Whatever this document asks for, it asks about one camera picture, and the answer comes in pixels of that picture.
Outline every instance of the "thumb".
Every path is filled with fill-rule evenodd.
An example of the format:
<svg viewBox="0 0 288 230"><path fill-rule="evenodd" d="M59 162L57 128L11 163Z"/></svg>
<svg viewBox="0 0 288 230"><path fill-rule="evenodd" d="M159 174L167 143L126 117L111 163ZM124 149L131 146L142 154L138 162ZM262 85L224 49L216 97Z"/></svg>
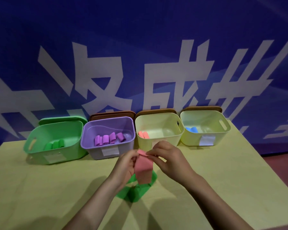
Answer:
<svg viewBox="0 0 288 230"><path fill-rule="evenodd" d="M166 164L159 157L157 157L157 156L148 156L148 158L151 159L153 162L155 162L156 165L162 170L162 172L166 171Z"/></svg>

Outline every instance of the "paper label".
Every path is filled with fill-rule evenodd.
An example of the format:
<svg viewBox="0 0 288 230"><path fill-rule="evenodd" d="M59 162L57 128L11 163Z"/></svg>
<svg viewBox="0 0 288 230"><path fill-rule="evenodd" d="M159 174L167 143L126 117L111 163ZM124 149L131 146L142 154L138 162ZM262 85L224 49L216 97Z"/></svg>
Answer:
<svg viewBox="0 0 288 230"><path fill-rule="evenodd" d="M213 146L215 135L202 135L200 138L200 146Z"/></svg>
<svg viewBox="0 0 288 230"><path fill-rule="evenodd" d="M167 141L167 138L164 138L164 139L155 139L151 142L151 148L153 148L158 142L160 141Z"/></svg>
<svg viewBox="0 0 288 230"><path fill-rule="evenodd" d="M66 161L66 157L63 156L62 153L58 152L56 154L50 154L50 155L44 155L44 158L50 163L57 163L57 162L61 162L61 161Z"/></svg>
<svg viewBox="0 0 288 230"><path fill-rule="evenodd" d="M117 145L101 148L104 156L119 155L119 148Z"/></svg>

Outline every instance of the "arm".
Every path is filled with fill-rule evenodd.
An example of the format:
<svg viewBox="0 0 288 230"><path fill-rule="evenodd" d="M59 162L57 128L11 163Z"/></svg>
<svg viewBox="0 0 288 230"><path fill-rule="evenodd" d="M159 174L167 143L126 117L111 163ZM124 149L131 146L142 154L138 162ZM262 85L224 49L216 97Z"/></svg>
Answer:
<svg viewBox="0 0 288 230"><path fill-rule="evenodd" d="M180 183L200 206L213 229L253 229L190 166L182 152L166 141L146 153L170 178Z"/></svg>
<svg viewBox="0 0 288 230"><path fill-rule="evenodd" d="M131 150L121 155L109 177L67 223L63 230L97 229L115 195L123 189L134 174L134 162L137 156L136 150Z"/></svg>

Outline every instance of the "yellow tabletop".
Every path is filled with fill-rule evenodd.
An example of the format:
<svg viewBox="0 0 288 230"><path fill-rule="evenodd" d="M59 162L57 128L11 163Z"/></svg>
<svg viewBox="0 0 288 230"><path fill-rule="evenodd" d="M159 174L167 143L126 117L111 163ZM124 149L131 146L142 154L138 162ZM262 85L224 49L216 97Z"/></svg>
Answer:
<svg viewBox="0 0 288 230"><path fill-rule="evenodd" d="M212 147L179 148L193 169L253 228L288 224L288 188L231 124ZM0 229L61 229L111 172L117 158L89 155L35 165L24 141L0 147ZM154 165L156 183L136 203L114 198L100 229L211 229L188 192Z"/></svg>

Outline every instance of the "red floor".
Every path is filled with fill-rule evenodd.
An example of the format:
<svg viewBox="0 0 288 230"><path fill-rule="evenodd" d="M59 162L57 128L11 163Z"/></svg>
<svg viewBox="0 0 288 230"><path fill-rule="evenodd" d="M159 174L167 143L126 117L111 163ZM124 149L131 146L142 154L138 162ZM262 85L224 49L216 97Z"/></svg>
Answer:
<svg viewBox="0 0 288 230"><path fill-rule="evenodd" d="M264 160L288 186L288 154L264 157ZM288 226L270 228L269 230L288 230Z"/></svg>

